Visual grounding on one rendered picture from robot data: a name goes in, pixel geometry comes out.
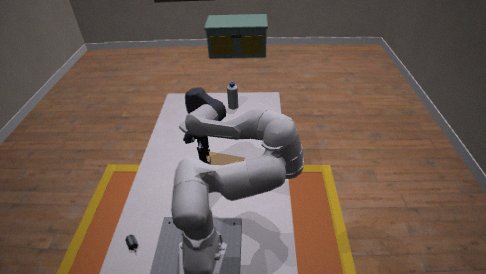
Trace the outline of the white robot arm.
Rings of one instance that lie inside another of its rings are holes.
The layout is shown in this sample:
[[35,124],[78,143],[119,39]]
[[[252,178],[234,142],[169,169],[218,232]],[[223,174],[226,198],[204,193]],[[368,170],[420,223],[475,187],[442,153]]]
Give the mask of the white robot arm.
[[186,144],[194,142],[195,135],[263,140],[261,146],[265,148],[257,158],[227,165],[210,165],[188,157],[175,171],[171,212],[173,224],[182,230],[179,274],[219,274],[228,246],[215,227],[208,194],[220,192],[234,201],[280,187],[285,178],[301,174],[303,148],[295,122],[284,114],[253,109],[221,122],[226,117],[224,104],[200,87],[186,92],[185,104],[188,115],[179,128],[185,133]]

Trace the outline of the tan square mat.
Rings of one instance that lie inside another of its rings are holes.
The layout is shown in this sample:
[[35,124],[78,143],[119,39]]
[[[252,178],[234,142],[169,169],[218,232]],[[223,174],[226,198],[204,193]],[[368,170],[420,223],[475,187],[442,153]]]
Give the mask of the tan square mat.
[[221,154],[216,152],[209,152],[209,156],[211,156],[211,165],[227,165],[241,162],[245,159],[245,157]]

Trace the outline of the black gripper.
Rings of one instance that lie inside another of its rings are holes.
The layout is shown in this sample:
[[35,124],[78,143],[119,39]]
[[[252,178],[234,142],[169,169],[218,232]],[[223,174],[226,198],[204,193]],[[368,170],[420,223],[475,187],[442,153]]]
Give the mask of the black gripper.
[[199,154],[199,159],[201,161],[207,163],[206,156],[209,156],[209,152],[210,152],[210,149],[208,149],[209,148],[208,136],[204,136],[205,138],[204,137],[197,137],[197,136],[194,136],[194,137],[197,139],[197,143],[198,143],[197,150],[198,150],[198,154]]

